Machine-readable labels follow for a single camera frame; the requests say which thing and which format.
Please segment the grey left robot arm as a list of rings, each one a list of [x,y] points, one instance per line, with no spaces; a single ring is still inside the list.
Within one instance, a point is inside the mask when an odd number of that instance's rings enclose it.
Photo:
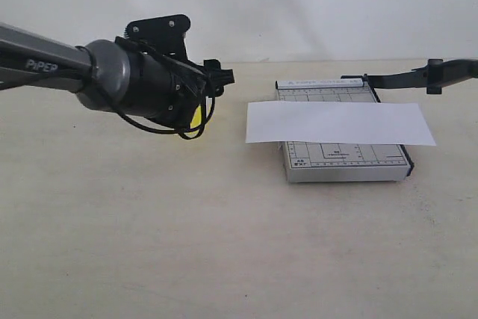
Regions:
[[[222,96],[232,70],[217,59],[195,64],[184,14],[134,20],[115,40],[70,46],[1,24],[1,88],[65,90],[94,111],[142,117],[162,132],[185,133],[196,109]]]

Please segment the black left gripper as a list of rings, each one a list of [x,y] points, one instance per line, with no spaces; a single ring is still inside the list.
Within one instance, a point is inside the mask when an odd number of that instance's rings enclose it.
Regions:
[[[206,97],[221,96],[234,84],[233,71],[210,59],[197,65],[171,58],[137,63],[130,58],[126,113],[167,128],[187,128]]]

